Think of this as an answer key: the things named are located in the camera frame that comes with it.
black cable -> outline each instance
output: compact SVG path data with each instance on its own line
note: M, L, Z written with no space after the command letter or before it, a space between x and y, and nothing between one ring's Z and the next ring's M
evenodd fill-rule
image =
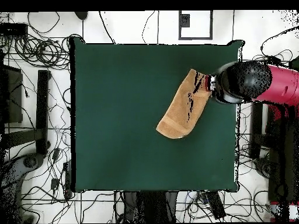
M108 31L107 31L106 25L105 25L105 23L104 23L104 20L103 20L103 18L102 18L102 15L101 15L100 11L99 11L99 14L100 14L100 19L102 20L102 23L103 23L103 26L104 26L104 29L105 29L106 33L108 34L109 38L111 39L112 44L115 44L115 41L111 38L110 34L109 34Z
M274 35L274 36L271 36L270 38L267 38L267 39L262 43L262 45L261 45L261 47L260 47L260 51L262 52L262 54L263 54L265 57L269 57L268 55L265 55L264 52L263 52L263 46L264 46L264 43L265 43L265 42L267 42L268 40L273 39L273 38L275 38L275 37L278 37L279 35L286 34L287 32L290 32L290 31L293 31L293 30L296 30L296 29L299 29L299 26L292 27L292 28L290 28L290 29L287 29L287 30L285 30L285 31L280 32L280 33L277 34L277 35Z
M148 19L149 19L155 12L156 12L156 11L154 10L153 13L148 17ZM145 25L144 25L143 31L142 31L142 39L143 39L144 44L145 44L145 40L144 40L144 38L143 38L143 33L144 33L144 30L145 30L145 27L147 26L148 19L147 19L147 21L146 21L146 23L145 23Z
M37 212L35 212L35 211L31 211L31 210L29 210L29 209L25 209L24 207L21 207L21 208L22 208L24 211L28 211L28 212L31 212L31 213L34 213L34 214L38 215L39 218L37 219L36 224L39 223L39 220L40 220L40 214L39 214L39 213L37 213Z
M66 93L66 91L68 91L68 90L70 90L71 88L69 87L68 89L65 89L64 90L64 92L63 92L63 94L62 94L62 99L63 99L63 101L65 102L65 103L67 103L67 104L71 104L71 103L69 103L69 102L67 102L66 100L65 100L65 98L64 98L64 94Z
M67 205L67 206L63 207L63 209L60 210L58 214L56 214L56 216L53 218L52 222L50 222L49 224L53 224L54 222L58 221L58 219L56 219L56 217L57 217L60 213L62 213L66 208L68 208L68 209L63 213L63 215L65 215L65 214L68 212L68 210L70 209L71 205L72 205L72 202L71 202L70 205Z
M45 33L48 33L48 32L50 32L50 31L52 31L52 29L56 27L56 25L58 24L58 22L59 22L59 20L60 20L60 15L59 15L57 12L55 12L56 15L58 16L58 20L56 21L56 23L54 24L54 26L51 27L48 31L39 31L39 30L37 30L36 28L34 28L34 27L32 26L32 24L30 23L30 20L29 20L30 13L31 13L31 12L28 12L28 14L27 14L27 20L28 20L28 23L29 23L30 27L31 27L37 34L39 34L39 35L40 35L40 34L45 34Z
M259 216L259 214L258 214L258 210L256 209L256 203L255 203L255 198L256 198L256 196L259 194L259 193L267 193L268 191L258 191L254 196L253 196L253 207L254 207L254 209L255 209L255 213L256 213L256 215L258 216L258 218L262 221L262 222L264 222L264 220Z
M89 207L87 207L86 209L84 209L83 210L83 213L82 213L82 222L81 223L83 223L83 221L84 221L84 212L85 211L87 211L88 209L90 209L93 205L94 205L94 203L96 202L96 200L97 200L97 198L99 197L99 196L112 196L114 193L111 193L111 194L105 194L105 193L101 193L101 194L98 194L97 196L96 196L96 198L95 198L95 200L93 200L93 203L89 206Z

black border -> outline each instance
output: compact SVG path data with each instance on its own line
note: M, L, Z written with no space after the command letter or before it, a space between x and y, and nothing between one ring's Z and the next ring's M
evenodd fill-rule
M213 11L210 10L210 36L209 37L182 37L182 25L181 25L182 11L179 10L179 40L212 40L213 39Z

plug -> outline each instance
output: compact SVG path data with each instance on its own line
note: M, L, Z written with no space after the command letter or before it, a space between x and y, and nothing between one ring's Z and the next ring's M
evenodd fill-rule
M60 155L60 149L54 149L54 153L52 155L53 164L56 163L59 155Z
M59 187L59 179L52 178L52 180L51 180L51 190L56 191L56 190L58 190L58 187Z

power strip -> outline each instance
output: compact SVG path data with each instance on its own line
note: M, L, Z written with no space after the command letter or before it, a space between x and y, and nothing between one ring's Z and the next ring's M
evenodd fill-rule
M0 23L0 37L28 37L28 25L24 23Z

black bracket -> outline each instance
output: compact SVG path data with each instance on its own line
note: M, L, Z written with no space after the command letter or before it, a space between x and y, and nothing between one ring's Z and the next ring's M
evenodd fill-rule
M36 128L28 131L17 131L4 134L2 141L6 144L6 149L36 141L36 153L41 155L47 154L47 149L50 146L48 142L48 82L50 79L50 71L38 71Z

